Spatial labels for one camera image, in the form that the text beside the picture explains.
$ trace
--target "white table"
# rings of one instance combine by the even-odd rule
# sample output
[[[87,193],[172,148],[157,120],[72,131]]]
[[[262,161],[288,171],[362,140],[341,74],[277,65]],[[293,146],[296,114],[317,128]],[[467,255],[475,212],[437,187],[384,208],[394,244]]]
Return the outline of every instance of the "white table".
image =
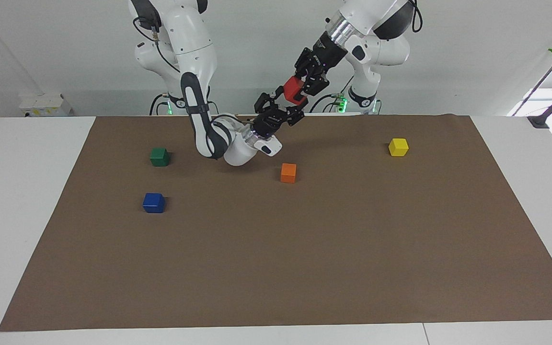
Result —
[[[552,255],[552,134],[525,118],[473,117]],[[0,321],[94,118],[0,118]],[[0,344],[552,344],[552,321],[0,333]]]

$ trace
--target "wooden block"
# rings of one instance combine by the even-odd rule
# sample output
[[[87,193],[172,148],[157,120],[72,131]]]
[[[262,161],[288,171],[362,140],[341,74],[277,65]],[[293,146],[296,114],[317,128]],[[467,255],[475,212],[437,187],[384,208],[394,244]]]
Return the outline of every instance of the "wooden block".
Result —
[[[282,170],[280,171],[281,183],[294,184],[297,173],[298,173],[297,164],[283,163]]]
[[[393,139],[389,151],[393,157],[403,157],[408,153],[408,142],[405,139]]]
[[[150,153],[150,162],[153,166],[167,166],[169,164],[169,153],[162,147],[157,147]]]
[[[147,193],[142,206],[147,213],[163,213],[165,210],[165,198],[159,193]]]

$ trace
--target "orange cube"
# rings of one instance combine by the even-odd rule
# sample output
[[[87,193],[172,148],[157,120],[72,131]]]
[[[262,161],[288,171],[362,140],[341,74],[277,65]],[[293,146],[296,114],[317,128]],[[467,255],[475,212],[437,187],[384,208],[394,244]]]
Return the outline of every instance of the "orange cube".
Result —
[[[280,181],[281,183],[294,184],[295,176],[298,172],[297,164],[282,164],[282,170],[280,171]]]

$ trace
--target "green light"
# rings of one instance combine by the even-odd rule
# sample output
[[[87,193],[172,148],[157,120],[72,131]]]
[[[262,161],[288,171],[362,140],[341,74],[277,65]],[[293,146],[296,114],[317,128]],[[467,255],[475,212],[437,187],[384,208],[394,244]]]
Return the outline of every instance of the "green light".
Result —
[[[338,112],[346,112],[347,105],[348,105],[348,100],[346,98],[340,99],[340,105],[338,105]]]

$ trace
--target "green cube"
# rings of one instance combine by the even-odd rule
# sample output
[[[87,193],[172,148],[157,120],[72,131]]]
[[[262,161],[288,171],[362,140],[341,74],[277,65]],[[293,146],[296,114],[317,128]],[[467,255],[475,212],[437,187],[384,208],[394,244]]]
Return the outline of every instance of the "green cube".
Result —
[[[158,147],[150,153],[150,162],[153,166],[167,166],[169,164],[169,153],[166,149]]]

